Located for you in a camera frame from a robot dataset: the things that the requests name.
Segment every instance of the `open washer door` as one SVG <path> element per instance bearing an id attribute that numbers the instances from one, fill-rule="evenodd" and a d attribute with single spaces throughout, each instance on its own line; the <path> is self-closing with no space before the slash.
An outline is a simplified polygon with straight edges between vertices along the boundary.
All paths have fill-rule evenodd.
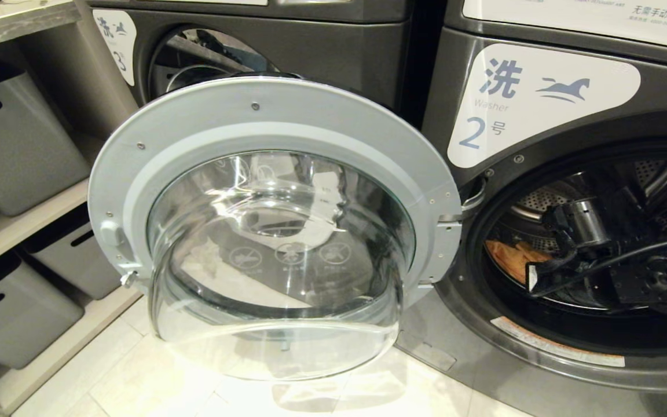
<path id="1" fill-rule="evenodd" d="M 418 131 L 354 93 L 273 76 L 141 108 L 101 151 L 89 211 L 155 333 L 252 379 L 384 353 L 460 242 L 455 182 Z"/>

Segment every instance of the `transparent glass bowl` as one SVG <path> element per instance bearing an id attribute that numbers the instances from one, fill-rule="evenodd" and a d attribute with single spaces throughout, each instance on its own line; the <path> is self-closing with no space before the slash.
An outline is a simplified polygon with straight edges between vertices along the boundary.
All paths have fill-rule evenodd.
<path id="1" fill-rule="evenodd" d="M 397 337 L 410 219 L 360 171 L 305 153 L 196 166 L 148 222 L 154 330 L 239 378 L 320 378 Z"/>

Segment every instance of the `black cable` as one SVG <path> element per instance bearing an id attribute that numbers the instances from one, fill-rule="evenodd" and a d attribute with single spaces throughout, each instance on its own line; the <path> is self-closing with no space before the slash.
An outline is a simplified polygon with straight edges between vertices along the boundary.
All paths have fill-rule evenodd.
<path id="1" fill-rule="evenodd" d="M 594 266 L 593 268 L 589 268 L 589 269 L 586 269 L 583 272 L 580 272 L 580 274 L 575 275 L 574 277 L 570 278 L 569 280 L 566 280 L 563 283 L 558 283 L 556 285 L 552 285 L 548 288 L 545 288 L 542 291 L 538 291 L 538 292 L 535 292 L 534 294 L 529 294 L 529 295 L 532 298 L 544 297 L 548 294 L 552 294 L 553 292 L 562 290 L 563 288 L 570 287 L 574 283 L 582 281 L 583 278 L 587 277 L 588 275 L 595 274 L 596 272 L 600 271 L 601 269 L 604 269 L 606 267 L 614 265 L 618 262 L 624 261 L 625 259 L 632 258 L 633 256 L 637 256 L 638 254 L 646 253 L 647 251 L 653 251 L 655 249 L 662 249 L 662 248 L 667 248 L 667 242 L 655 243 L 654 245 L 645 246 L 643 248 L 635 249 L 635 250 L 631 251 L 630 253 L 620 254 L 619 256 L 617 256 L 615 258 L 607 259 L 606 261 L 603 261 L 602 263 Z"/>

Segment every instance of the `shelf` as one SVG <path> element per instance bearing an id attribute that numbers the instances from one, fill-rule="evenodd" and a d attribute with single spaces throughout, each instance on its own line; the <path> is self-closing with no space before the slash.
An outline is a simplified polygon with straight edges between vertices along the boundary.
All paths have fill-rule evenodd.
<path id="1" fill-rule="evenodd" d="M 101 300 L 90 301 L 85 306 L 84 317 L 29 365 L 21 370 L 0 365 L 0 406 L 3 412 L 6 415 L 14 412 L 140 296 L 137 290 L 120 287 Z"/>
<path id="2" fill-rule="evenodd" d="M 79 133 L 72 133 L 71 137 L 88 163 L 93 164 L 104 142 Z M 18 216 L 7 217 L 0 213 L 0 255 L 84 203 L 87 200 L 88 183 L 88 179 L 82 180 Z"/>
<path id="3" fill-rule="evenodd" d="M 81 19 L 72 0 L 3 0 L 0 43 Z"/>

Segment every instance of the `number 3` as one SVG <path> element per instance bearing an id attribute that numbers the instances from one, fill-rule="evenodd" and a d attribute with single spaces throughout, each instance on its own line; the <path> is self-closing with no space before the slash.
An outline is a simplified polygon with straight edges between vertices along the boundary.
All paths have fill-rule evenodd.
<path id="1" fill-rule="evenodd" d="M 460 145 L 462 146 L 467 146 L 468 148 L 473 148 L 473 149 L 480 149 L 478 145 L 474 145 L 472 142 L 473 140 L 476 140 L 482 132 L 485 130 L 485 121 L 479 117 L 471 117 L 468 119 L 469 122 L 477 122 L 478 127 L 477 127 L 477 132 L 471 135 L 471 137 L 468 137 L 465 140 L 460 140 Z"/>
<path id="2" fill-rule="evenodd" d="M 120 54 L 113 51 L 112 53 L 115 56 L 115 59 L 117 59 L 117 68 L 120 68 L 120 71 L 125 71 L 127 67 L 125 67 L 125 63 L 123 63 L 122 58 L 120 58 Z"/>

